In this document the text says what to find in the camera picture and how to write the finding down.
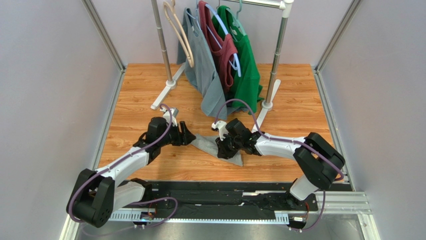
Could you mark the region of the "maroon hanging shirt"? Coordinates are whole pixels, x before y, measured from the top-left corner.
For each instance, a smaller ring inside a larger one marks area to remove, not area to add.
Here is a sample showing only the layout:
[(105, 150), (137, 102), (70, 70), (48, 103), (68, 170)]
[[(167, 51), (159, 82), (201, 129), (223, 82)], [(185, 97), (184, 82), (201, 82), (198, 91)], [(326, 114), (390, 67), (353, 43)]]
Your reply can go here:
[(203, 0), (198, 2), (197, 8), (200, 27), (213, 57), (223, 91), (228, 93), (234, 84), (234, 68), (231, 63), (238, 53), (237, 48), (218, 13)]

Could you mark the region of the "white clothes rack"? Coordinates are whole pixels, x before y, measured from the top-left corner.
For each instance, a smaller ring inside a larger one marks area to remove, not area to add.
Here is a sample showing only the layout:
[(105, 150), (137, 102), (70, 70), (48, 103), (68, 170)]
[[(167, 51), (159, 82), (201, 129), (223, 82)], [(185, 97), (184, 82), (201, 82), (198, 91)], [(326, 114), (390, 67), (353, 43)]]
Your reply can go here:
[(164, 1), (162, 8), (179, 42), (179, 68), (172, 73), (159, 6), (152, 1), (152, 9), (157, 28), (166, 83), (162, 92), (151, 104), (156, 110), (169, 92), (177, 87), (181, 75), (203, 96), (201, 108), (208, 116), (227, 114), (252, 108), (258, 112), (255, 127), (260, 127), (273, 107), (273, 99), (280, 86), (276, 78), (283, 45), (283, 38), (291, 13), (291, 0), (271, 1), (252, 0), (251, 5), (279, 9), (282, 12), (280, 28), (270, 71), (267, 95), (260, 97), (260, 74), (256, 66), (249, 37), (239, 20), (239, 13), (220, 5), (213, 8), (206, 1), (198, 0), (195, 10), (186, 8), (183, 19), (179, 20), (173, 0)]

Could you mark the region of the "wooden hanger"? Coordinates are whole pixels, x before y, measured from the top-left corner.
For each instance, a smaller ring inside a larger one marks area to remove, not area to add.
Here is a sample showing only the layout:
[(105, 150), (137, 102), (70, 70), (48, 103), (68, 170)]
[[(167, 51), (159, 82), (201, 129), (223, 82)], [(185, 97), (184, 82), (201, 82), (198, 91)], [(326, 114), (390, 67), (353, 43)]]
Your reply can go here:
[(184, 31), (184, 28), (176, 14), (175, 5), (176, 5), (175, 0), (170, 0), (170, 1), (165, 0), (162, 4), (163, 12), (167, 21), (169, 22), (169, 24), (171, 25), (171, 27), (173, 28), (177, 36), (177, 39), (184, 51), (186, 59), (188, 60), (189, 66), (193, 68), (195, 65), (193, 52), (190, 47), (190, 43)]

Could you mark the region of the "light grey cloth napkin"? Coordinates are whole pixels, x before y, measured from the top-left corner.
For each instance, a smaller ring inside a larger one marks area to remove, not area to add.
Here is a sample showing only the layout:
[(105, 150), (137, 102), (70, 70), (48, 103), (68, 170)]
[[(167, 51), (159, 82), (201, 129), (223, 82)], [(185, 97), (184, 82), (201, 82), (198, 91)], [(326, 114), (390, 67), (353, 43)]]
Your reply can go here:
[(203, 136), (200, 134), (195, 135), (195, 140), (193, 140), (190, 144), (196, 147), (197, 149), (215, 157), (218, 160), (242, 167), (243, 164), (243, 158), (240, 152), (237, 152), (236, 155), (229, 159), (220, 158), (218, 157), (218, 146), (215, 142), (216, 136)]

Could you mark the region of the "teal green hanger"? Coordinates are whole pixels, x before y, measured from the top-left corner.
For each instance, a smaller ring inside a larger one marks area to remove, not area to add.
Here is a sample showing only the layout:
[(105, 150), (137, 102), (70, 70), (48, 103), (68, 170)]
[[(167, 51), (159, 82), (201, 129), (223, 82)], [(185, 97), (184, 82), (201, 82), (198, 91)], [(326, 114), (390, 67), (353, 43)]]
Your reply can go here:
[(243, 8), (243, 1), (238, 1), (239, 9), (234, 13), (228, 6), (221, 5), (217, 8), (218, 14), (221, 17), (224, 25), (228, 27), (228, 32), (237, 40), (239, 37), (247, 35), (242, 23), (239, 20), (239, 13)]

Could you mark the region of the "blue-grey hanging shirt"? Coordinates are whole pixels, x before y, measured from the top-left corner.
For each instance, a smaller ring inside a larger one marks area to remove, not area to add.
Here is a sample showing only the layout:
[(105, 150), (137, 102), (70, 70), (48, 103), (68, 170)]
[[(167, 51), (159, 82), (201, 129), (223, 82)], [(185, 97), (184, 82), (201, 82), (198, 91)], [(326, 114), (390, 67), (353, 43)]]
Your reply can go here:
[(199, 23), (195, 20), (190, 8), (185, 8), (182, 18), (182, 28), (186, 34), (194, 65), (191, 67), (181, 44), (178, 44), (176, 63), (185, 63), (184, 73), (189, 83), (202, 95), (200, 108), (209, 117), (225, 120), (227, 111), (221, 106), (225, 103), (225, 94), (221, 85), (219, 74)]

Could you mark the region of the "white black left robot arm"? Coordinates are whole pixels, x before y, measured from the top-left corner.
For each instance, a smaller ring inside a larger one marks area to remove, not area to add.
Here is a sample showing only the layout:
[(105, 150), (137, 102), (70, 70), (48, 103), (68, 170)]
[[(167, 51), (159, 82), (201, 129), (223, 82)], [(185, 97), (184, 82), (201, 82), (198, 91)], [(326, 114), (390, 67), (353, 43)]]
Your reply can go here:
[(149, 205), (154, 201), (151, 183), (128, 179), (148, 166), (164, 146), (187, 146), (196, 139), (184, 121), (176, 123), (153, 117), (147, 131), (130, 150), (111, 164), (96, 170), (82, 170), (75, 182), (66, 212), (76, 222), (102, 227), (115, 211), (131, 205)]

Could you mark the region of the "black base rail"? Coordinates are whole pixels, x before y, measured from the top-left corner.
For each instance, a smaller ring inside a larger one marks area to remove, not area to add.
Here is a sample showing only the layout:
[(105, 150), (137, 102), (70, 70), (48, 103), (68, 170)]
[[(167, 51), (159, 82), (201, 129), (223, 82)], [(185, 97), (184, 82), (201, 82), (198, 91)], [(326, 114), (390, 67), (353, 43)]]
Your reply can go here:
[(321, 192), (291, 201), (290, 182), (152, 181), (148, 197), (160, 202), (125, 206), (111, 221), (287, 222), (280, 213), (304, 216), (321, 210)]

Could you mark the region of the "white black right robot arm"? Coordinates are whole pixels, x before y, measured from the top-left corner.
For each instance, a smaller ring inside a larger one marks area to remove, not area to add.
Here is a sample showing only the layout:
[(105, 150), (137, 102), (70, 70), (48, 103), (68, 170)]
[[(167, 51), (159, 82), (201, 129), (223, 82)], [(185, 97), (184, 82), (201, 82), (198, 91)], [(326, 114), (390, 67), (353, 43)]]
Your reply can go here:
[(296, 161), (303, 175), (293, 182), (288, 194), (297, 201), (304, 201), (317, 190), (328, 190), (343, 178), (345, 158), (316, 132), (306, 137), (275, 136), (251, 131), (237, 118), (230, 122), (218, 120), (211, 128), (219, 133), (215, 140), (219, 158), (230, 159), (243, 151)]

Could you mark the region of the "light blue hanger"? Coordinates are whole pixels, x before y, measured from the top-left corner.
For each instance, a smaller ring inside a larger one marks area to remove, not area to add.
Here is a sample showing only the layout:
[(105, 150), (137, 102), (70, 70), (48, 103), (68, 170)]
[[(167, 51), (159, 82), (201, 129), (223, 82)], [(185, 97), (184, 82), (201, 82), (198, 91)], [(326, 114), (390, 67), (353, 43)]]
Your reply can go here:
[(223, 81), (232, 79), (232, 71), (237, 76), (242, 76), (237, 47), (218, 12), (206, 1), (196, 0), (194, 19), (201, 36), (204, 37), (207, 52), (212, 57), (220, 79)]

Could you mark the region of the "green hanging shirt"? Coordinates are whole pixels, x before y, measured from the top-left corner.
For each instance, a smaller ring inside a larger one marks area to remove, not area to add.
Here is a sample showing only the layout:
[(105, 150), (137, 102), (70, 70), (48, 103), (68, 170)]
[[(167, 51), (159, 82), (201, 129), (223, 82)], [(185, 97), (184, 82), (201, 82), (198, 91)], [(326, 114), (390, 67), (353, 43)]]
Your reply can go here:
[(249, 36), (233, 38), (238, 51), (239, 61), (242, 65), (242, 76), (237, 76), (233, 71), (234, 83), (227, 94), (231, 99), (240, 99), (246, 102), (255, 113), (258, 110), (258, 102), (262, 101), (260, 93), (263, 86), (260, 85), (260, 73), (256, 65)]

